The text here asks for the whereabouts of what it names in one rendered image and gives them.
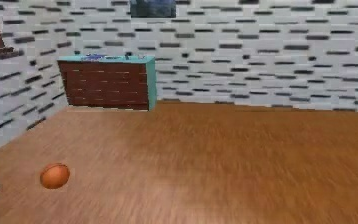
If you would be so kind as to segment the blue decoration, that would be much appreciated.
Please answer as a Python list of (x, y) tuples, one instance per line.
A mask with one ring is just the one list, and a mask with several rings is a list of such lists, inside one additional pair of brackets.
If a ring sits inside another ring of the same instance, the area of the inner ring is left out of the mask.
[(81, 57), (81, 61), (100, 61), (105, 59), (106, 56), (105, 54), (86, 54)]

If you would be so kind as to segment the teal and brown chest of drawers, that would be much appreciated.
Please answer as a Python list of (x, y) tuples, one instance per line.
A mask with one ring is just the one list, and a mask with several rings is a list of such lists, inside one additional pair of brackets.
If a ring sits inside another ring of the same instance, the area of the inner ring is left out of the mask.
[(85, 55), (58, 59), (69, 105), (131, 110), (152, 110), (157, 102), (153, 56), (106, 56), (81, 61)]

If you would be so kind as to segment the orange ball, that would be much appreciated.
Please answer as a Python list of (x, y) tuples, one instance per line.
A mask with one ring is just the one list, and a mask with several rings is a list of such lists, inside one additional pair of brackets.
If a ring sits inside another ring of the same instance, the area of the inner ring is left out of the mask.
[(65, 164), (49, 164), (40, 174), (40, 183), (46, 189), (58, 189), (68, 182), (69, 177), (70, 170)]

